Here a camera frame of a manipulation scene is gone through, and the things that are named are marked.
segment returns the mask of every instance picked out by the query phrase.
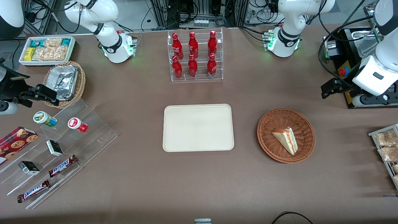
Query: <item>table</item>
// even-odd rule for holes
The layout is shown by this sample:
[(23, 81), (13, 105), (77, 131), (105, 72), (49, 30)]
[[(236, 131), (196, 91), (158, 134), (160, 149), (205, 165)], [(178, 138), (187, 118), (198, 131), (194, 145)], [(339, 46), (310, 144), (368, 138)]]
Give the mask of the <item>table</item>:
[[(348, 110), (341, 94), (321, 98), (331, 76), (317, 60), (320, 26), (304, 30), (289, 58), (264, 52), (240, 29), (223, 30), (224, 80), (214, 83), (170, 81), (166, 31), (144, 33), (137, 56), (122, 64), (104, 57), (95, 36), (75, 36), (73, 60), (87, 78), (83, 98), (120, 136), (33, 210), (0, 186), (0, 222), (256, 224), (295, 211), (314, 223), (396, 223), (398, 198), (382, 197), (396, 191), (367, 133), (397, 123), (398, 109)], [(35, 85), (48, 69), (19, 72)], [(162, 149), (166, 106), (218, 103), (232, 107), (231, 151)], [(302, 113), (314, 127), (314, 152), (301, 163), (274, 161), (257, 141), (260, 117), (278, 107)], [(16, 126), (37, 129), (38, 110), (58, 112), (34, 102), (1, 116), (0, 136)]]

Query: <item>red cookie box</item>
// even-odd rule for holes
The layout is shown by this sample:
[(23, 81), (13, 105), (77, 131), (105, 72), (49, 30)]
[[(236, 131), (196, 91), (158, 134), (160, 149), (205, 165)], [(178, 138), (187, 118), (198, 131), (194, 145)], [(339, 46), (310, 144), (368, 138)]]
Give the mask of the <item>red cookie box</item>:
[(37, 138), (36, 132), (24, 127), (18, 127), (6, 137), (0, 139), (0, 165), (11, 159), (17, 152)]

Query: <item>red bottle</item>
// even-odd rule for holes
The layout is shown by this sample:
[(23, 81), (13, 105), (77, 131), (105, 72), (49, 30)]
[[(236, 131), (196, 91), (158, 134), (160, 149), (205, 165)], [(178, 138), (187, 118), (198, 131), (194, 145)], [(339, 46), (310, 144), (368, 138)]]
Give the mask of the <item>red bottle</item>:
[(176, 33), (173, 33), (172, 37), (174, 55), (177, 56), (179, 60), (182, 60), (184, 58), (184, 53), (182, 53), (182, 44), (179, 41), (178, 35)]
[(176, 77), (176, 79), (182, 79), (181, 63), (178, 61), (178, 58), (175, 55), (173, 55), (172, 59), (173, 59), (172, 67), (173, 67), (174, 76)]
[(210, 60), (207, 62), (207, 76), (212, 79), (216, 76), (217, 62), (214, 60), (214, 54), (211, 54), (209, 59)]
[(208, 47), (208, 55), (210, 57), (211, 54), (216, 55), (217, 53), (217, 39), (216, 39), (216, 32), (214, 30), (210, 31), (210, 39), (207, 43)]
[(189, 55), (188, 67), (189, 67), (189, 75), (192, 78), (195, 78), (198, 72), (198, 63), (195, 60), (194, 54)]
[(195, 38), (195, 32), (189, 33), (189, 53), (195, 56), (195, 59), (199, 57), (198, 41)]

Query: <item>sandwich slice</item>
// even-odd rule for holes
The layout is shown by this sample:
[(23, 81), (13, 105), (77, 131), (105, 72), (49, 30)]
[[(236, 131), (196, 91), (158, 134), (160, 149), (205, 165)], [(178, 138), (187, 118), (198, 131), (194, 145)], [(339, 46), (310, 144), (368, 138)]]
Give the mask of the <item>sandwich slice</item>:
[(292, 155), (295, 155), (297, 150), (297, 142), (292, 128), (275, 129), (272, 134), (285, 147), (285, 149)]

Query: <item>brown wicker basket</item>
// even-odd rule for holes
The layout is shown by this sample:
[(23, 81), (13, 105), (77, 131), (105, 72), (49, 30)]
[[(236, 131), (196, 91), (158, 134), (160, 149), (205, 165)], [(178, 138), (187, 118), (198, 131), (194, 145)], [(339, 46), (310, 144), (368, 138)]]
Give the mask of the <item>brown wicker basket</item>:
[[(273, 136), (278, 128), (291, 127), (297, 146), (295, 155), (291, 155)], [(298, 163), (308, 158), (315, 147), (315, 133), (310, 122), (300, 113), (278, 108), (265, 113), (257, 126), (257, 138), (263, 150), (273, 159), (282, 163)]]
[[(67, 66), (67, 65), (73, 65), (79, 69), (79, 73), (77, 75), (76, 87), (75, 87), (75, 91), (73, 94), (74, 96), (73, 96), (72, 100), (70, 100), (70, 101), (60, 101), (58, 106), (54, 106), (48, 102), (44, 102), (47, 106), (63, 109), (67, 105), (71, 104), (72, 102), (79, 100), (83, 95), (84, 85), (86, 84), (86, 75), (84, 74), (82, 67), (74, 61), (63, 62), (61, 64), (56, 65), (55, 67)], [(44, 78), (44, 81), (43, 81), (44, 85), (46, 85), (46, 83), (47, 83), (47, 78), (49, 77), (49, 74), (50, 74), (50, 71), (47, 72), (47, 75)]]

